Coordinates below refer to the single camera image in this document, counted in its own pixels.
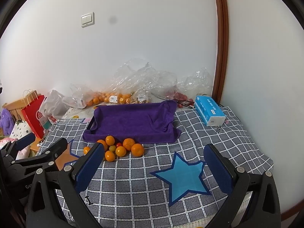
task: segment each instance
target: purple towel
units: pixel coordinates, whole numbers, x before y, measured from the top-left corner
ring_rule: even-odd
[[[181,131],[173,128],[177,103],[173,100],[151,104],[100,106],[83,133],[83,140],[96,142],[112,135],[116,142],[133,138],[137,143],[173,143]]]

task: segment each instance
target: light switch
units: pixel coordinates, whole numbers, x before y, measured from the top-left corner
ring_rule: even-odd
[[[92,13],[87,13],[81,16],[81,27],[87,27],[90,25],[94,25],[94,12]]]

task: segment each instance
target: checkered tablecloth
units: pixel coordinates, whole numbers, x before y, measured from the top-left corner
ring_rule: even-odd
[[[271,171],[273,161],[256,147],[233,112],[228,107],[222,110],[227,121],[221,127],[206,127],[195,109],[178,111],[174,126],[182,133],[175,143],[144,144],[143,157],[127,154],[114,162],[103,161],[87,190],[80,193],[100,224],[104,228],[167,228],[214,215],[227,195],[221,192],[207,165],[202,178],[212,195],[189,193],[168,206],[168,185],[150,172],[170,167],[174,152],[191,163],[204,161],[204,145],[213,143],[234,166],[253,173]],[[73,139],[72,153],[83,155],[83,148],[92,146],[82,141],[88,123],[86,119],[58,121],[40,152],[64,137],[68,141]],[[60,190],[57,195],[66,217],[72,219]]]

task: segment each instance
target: red paper bag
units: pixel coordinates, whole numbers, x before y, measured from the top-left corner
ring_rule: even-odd
[[[32,129],[36,137],[42,139],[44,136],[44,128],[37,119],[37,113],[39,112],[40,105],[44,100],[44,95],[39,95],[37,99],[34,99],[28,106],[22,109],[22,114],[24,119],[27,121],[28,125]]]

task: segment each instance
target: metal rivet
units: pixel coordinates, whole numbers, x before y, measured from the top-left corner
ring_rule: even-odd
[[[36,170],[37,174],[41,174],[43,172],[43,170],[41,168],[39,168],[38,170]]]
[[[70,165],[66,165],[63,170],[64,171],[70,171],[72,169],[72,167]]]
[[[238,171],[239,173],[244,173],[244,172],[245,172],[245,170],[244,170],[243,167],[238,167],[238,168],[237,168],[237,171]]]
[[[267,170],[267,171],[265,171],[265,175],[266,175],[266,176],[268,176],[268,177],[272,176],[271,172],[270,172],[270,171],[268,171],[268,170]]]

